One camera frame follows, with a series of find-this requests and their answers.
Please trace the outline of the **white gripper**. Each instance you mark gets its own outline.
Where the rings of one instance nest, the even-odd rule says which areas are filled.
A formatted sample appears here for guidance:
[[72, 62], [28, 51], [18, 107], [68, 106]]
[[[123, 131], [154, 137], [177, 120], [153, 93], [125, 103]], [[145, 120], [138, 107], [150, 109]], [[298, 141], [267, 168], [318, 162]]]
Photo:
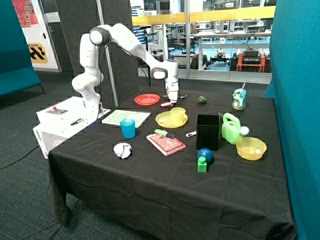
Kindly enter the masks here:
[[178, 100], [179, 83], [166, 82], [165, 89], [166, 89], [168, 99], [171, 101], [171, 105], [175, 106]]

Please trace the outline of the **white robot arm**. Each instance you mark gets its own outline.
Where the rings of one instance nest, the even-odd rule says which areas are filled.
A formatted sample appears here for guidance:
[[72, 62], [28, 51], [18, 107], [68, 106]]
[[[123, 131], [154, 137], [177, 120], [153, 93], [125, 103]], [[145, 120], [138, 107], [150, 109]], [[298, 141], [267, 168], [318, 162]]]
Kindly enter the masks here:
[[155, 59], [140, 43], [138, 38], [121, 23], [114, 26], [98, 25], [81, 36], [79, 45], [79, 62], [84, 67], [84, 73], [72, 80], [72, 87], [83, 98], [85, 112], [89, 116], [96, 116], [100, 112], [101, 96], [95, 87], [103, 81], [103, 74], [99, 64], [99, 50], [115, 44], [124, 54], [131, 58], [140, 58], [150, 67], [151, 78], [165, 81], [165, 89], [171, 105], [178, 101], [178, 63], [174, 61]]

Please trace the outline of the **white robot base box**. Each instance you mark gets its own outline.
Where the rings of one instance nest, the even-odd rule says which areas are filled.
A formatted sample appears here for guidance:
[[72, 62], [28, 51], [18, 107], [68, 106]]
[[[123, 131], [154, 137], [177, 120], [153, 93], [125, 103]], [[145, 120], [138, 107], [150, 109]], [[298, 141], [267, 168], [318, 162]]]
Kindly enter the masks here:
[[[82, 97], [72, 96], [36, 113], [39, 124], [33, 133], [45, 159], [49, 152], [95, 122], [97, 115], [88, 115]], [[76, 125], [72, 122], [84, 119]]]

